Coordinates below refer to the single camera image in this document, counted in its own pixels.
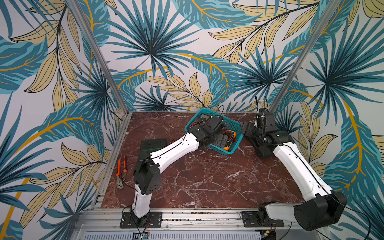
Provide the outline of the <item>yellow orange multimeter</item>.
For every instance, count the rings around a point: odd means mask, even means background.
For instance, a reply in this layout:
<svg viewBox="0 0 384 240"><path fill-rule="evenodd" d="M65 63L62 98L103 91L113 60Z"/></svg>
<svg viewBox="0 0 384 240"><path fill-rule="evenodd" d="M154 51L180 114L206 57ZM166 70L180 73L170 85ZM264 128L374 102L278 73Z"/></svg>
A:
<svg viewBox="0 0 384 240"><path fill-rule="evenodd" d="M226 130L223 132L223 135L227 137L227 139L225 140L223 149L225 151L228 151L232 143L236 140L237 134L234 131Z"/></svg>

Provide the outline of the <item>green black device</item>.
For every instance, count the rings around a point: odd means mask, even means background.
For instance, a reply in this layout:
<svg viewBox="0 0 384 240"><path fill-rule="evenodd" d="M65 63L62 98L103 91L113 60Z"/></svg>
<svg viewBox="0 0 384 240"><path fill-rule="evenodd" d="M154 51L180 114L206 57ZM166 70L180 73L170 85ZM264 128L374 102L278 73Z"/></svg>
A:
<svg viewBox="0 0 384 240"><path fill-rule="evenodd" d="M141 152L155 152L161 150L167 146L166 139L149 139L141 142Z"/></svg>

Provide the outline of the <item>dark red multimeter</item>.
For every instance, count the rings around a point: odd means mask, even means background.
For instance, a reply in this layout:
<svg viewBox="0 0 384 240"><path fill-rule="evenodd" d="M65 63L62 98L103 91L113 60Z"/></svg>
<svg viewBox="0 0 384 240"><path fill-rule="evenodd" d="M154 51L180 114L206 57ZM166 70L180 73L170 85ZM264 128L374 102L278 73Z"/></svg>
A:
<svg viewBox="0 0 384 240"><path fill-rule="evenodd" d="M211 118L212 116L210 115L200 114L189 124L188 129L205 124Z"/></svg>

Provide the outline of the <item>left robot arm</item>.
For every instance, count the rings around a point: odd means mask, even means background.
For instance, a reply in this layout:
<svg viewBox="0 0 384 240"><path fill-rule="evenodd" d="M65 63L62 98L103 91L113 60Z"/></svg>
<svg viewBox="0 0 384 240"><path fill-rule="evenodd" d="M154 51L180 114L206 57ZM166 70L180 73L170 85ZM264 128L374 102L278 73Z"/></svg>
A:
<svg viewBox="0 0 384 240"><path fill-rule="evenodd" d="M134 167L135 197L131 206L132 218L140 224L150 213L152 194L160 188L161 174L183 156L201 146L214 142L225 123L223 116L211 116L202 124L196 124L169 146L152 153L140 154Z"/></svg>

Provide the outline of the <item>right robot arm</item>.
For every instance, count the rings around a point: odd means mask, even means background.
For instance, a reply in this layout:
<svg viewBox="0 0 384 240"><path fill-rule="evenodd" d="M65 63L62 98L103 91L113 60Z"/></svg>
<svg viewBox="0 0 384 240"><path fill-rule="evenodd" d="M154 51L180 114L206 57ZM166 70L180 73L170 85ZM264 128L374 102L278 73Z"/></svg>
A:
<svg viewBox="0 0 384 240"><path fill-rule="evenodd" d="M336 193L320 178L287 132L277 130L272 112L265 108L259 110L255 123L244 123L243 132L260 159L275 156L283 163L305 200L302 204L260 205L257 217L260 224L289 221L312 231L340 220L347 204L346 196Z"/></svg>

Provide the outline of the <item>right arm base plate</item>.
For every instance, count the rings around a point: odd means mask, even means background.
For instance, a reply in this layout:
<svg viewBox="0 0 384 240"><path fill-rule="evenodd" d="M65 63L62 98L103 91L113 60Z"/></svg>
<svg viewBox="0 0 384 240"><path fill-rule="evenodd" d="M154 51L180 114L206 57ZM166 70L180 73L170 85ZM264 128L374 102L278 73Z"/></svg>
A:
<svg viewBox="0 0 384 240"><path fill-rule="evenodd" d="M272 220L262 211L243 211L240 218L245 228L280 228L284 227L282 220Z"/></svg>

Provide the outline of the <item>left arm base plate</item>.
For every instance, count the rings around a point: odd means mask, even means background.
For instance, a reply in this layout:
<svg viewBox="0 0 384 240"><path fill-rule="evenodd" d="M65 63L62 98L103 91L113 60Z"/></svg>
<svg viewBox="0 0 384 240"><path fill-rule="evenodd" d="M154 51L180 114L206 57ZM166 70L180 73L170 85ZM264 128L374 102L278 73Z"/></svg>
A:
<svg viewBox="0 0 384 240"><path fill-rule="evenodd" d="M162 219L162 212L149 212L141 218L138 218L134 213L123 212L120 222L120 229L159 229L162 225Z"/></svg>

